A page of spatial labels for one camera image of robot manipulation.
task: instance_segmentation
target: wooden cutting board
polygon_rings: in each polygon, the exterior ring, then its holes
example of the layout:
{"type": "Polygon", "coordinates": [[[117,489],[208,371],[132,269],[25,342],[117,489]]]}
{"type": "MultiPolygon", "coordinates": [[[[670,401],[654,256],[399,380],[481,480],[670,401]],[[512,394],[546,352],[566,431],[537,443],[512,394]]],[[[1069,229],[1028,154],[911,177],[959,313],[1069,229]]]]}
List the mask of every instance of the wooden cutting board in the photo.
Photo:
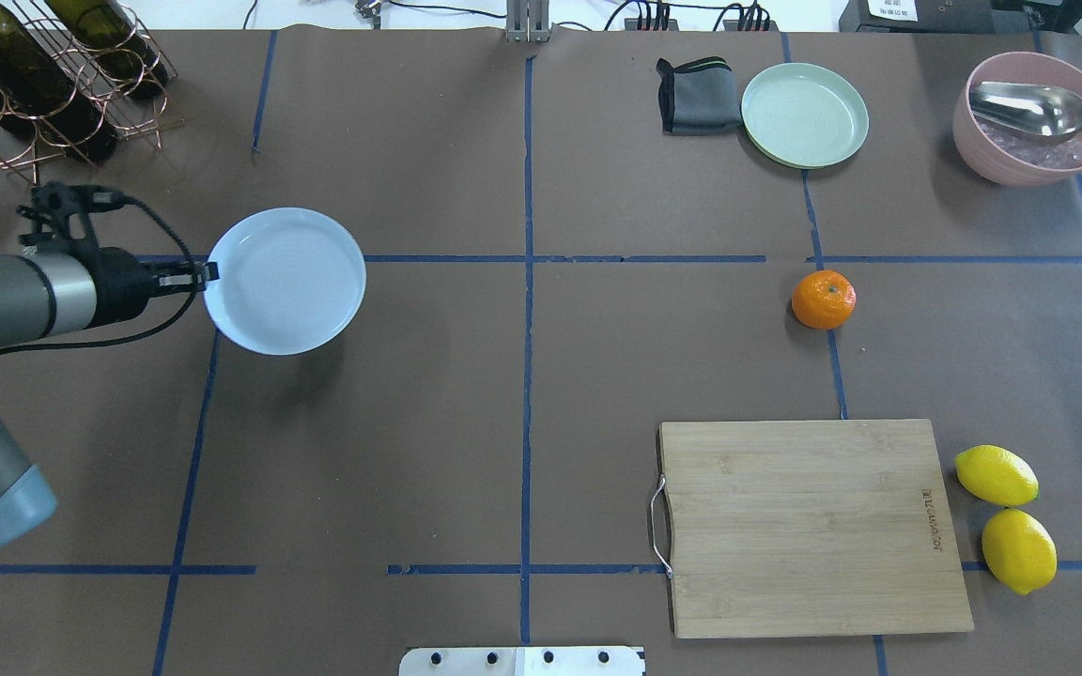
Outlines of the wooden cutting board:
{"type": "Polygon", "coordinates": [[[974,629],[928,420],[659,437],[676,637],[974,629]]]}

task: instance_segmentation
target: light green plate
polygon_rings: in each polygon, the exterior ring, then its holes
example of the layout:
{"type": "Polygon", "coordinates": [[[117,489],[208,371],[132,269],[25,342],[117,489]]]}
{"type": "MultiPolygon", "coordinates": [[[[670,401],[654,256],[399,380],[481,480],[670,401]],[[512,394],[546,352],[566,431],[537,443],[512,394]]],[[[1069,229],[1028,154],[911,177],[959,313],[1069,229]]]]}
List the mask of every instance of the light green plate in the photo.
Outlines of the light green plate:
{"type": "Polygon", "coordinates": [[[854,85],[813,64],[779,64],[754,76],[742,94],[742,120],[760,150],[793,168],[849,158],[870,124],[854,85]]]}

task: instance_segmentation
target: lemon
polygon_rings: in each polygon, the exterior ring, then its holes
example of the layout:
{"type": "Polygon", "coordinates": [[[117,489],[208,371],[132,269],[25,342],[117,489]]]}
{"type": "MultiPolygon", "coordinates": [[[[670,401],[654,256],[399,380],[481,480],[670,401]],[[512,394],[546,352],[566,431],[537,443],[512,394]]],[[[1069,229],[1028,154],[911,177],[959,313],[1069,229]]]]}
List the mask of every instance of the lemon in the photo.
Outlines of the lemon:
{"type": "Polygon", "coordinates": [[[1038,496],[1038,478],[1028,463],[1000,446],[982,445],[954,458],[958,482],[976,498],[1001,506],[1022,505],[1038,496]]]}
{"type": "Polygon", "coordinates": [[[1041,589],[1055,579],[1055,542],[1038,519],[1018,508],[989,518],[980,542],[988,570],[1017,594],[1041,589]]]}

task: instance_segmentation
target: cutting board handle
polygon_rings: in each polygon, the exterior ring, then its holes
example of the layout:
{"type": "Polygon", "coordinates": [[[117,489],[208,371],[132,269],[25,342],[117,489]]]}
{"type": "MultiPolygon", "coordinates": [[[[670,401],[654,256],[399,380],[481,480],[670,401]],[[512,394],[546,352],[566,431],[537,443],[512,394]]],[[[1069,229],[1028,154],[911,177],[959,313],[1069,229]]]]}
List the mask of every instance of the cutting board handle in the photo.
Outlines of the cutting board handle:
{"type": "Polygon", "coordinates": [[[662,552],[658,548],[658,526],[656,523],[656,515],[654,515],[654,503],[657,503],[658,495],[662,495],[665,491],[665,475],[661,474],[658,476],[658,488],[654,488],[654,495],[649,498],[649,546],[654,547],[654,555],[658,556],[658,560],[662,561],[662,568],[665,569],[665,576],[669,580],[674,579],[674,571],[671,570],[671,565],[665,562],[665,557],[662,556],[662,552]]]}

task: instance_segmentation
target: round plate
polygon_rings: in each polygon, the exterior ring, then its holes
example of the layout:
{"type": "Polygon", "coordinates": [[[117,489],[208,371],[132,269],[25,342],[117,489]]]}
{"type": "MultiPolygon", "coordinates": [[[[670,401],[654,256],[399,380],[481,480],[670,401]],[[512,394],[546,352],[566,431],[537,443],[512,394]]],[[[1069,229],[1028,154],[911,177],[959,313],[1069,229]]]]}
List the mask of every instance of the round plate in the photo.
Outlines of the round plate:
{"type": "Polygon", "coordinates": [[[858,91],[813,64],[779,64],[756,75],[742,94],[742,120],[760,150],[793,168],[827,168],[849,158],[869,124],[858,91]]]}
{"type": "Polygon", "coordinates": [[[366,259],[340,223],[281,207],[241,220],[211,249],[220,278],[202,292],[233,343],[295,355],[334,339],[366,294],[366,259]]]}

